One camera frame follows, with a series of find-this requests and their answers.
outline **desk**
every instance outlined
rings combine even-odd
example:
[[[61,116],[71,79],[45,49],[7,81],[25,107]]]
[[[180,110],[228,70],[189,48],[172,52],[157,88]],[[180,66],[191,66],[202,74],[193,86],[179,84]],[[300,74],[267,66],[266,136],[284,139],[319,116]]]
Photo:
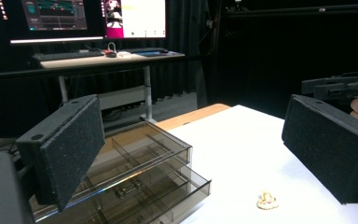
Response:
[[[130,57],[90,57],[90,58],[79,58],[79,59],[68,59],[59,61],[48,61],[40,63],[45,69],[57,69],[57,68],[71,68],[71,67],[82,67],[87,65],[104,65],[104,64],[115,64],[115,63],[138,63],[138,62],[151,62],[166,58],[175,58],[185,56],[181,53],[168,52],[163,53],[161,56],[145,57],[138,54],[131,54]],[[99,94],[101,110],[119,106],[127,105],[130,103],[139,102],[145,100],[146,111],[145,119],[153,121],[152,119],[152,95],[151,95],[151,84],[150,84],[150,66],[144,66],[144,79],[145,83],[143,87],[135,87],[123,91],[113,91],[108,93]],[[60,89],[62,94],[62,102],[68,102],[68,95],[65,85],[64,76],[59,76]],[[115,102],[112,99],[120,99],[120,102]]]
[[[237,105],[169,130],[193,147],[192,169],[212,179],[211,195],[182,223],[356,223],[282,142],[284,120]],[[262,190],[280,203],[256,207]]]

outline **black backdrop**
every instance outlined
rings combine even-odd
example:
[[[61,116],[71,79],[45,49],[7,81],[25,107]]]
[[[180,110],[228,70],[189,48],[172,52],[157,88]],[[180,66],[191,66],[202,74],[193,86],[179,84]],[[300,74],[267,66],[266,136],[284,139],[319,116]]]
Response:
[[[118,49],[164,47],[187,55],[199,53],[198,44],[206,29],[207,0],[167,0],[167,37],[165,39],[132,39],[115,41]],[[103,48],[106,42],[87,43]],[[83,49],[79,44],[40,48],[11,47],[0,14],[0,73],[32,69],[29,59],[36,51],[54,52]],[[178,63],[152,66],[153,101],[195,91],[195,75],[200,63]],[[104,74],[67,80],[69,96],[117,91],[143,83],[137,72]],[[0,80],[0,137],[18,137],[58,108],[61,95],[57,78]]]
[[[234,1],[223,2],[212,64],[220,84],[211,103],[245,105],[284,118],[290,95],[301,94],[302,80],[358,72],[358,5],[334,13],[294,8],[358,1],[246,0],[251,10],[242,16],[226,13]]]

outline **clear plastic drawer organizer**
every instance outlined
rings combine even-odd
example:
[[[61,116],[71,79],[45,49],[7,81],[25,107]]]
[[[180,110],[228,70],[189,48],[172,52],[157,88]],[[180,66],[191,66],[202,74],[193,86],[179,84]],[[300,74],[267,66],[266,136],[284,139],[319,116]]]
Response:
[[[31,199],[37,223],[173,223],[210,195],[187,165],[191,146],[145,121],[110,133],[71,202]]]

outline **small object on table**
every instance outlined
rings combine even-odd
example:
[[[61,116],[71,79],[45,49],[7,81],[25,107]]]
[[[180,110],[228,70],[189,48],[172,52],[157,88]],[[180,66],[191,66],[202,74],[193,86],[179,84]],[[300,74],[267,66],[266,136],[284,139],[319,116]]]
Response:
[[[273,197],[268,191],[261,193],[261,199],[257,201],[257,207],[263,210],[269,210],[278,207],[279,204],[275,197]]]

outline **monitor screen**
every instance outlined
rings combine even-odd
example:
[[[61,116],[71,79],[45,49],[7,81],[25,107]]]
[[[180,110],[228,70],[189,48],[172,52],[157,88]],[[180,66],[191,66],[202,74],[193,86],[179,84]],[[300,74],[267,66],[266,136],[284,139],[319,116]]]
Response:
[[[101,0],[106,38],[164,38],[165,0]]]
[[[95,0],[0,0],[11,44],[102,39],[101,3]]]

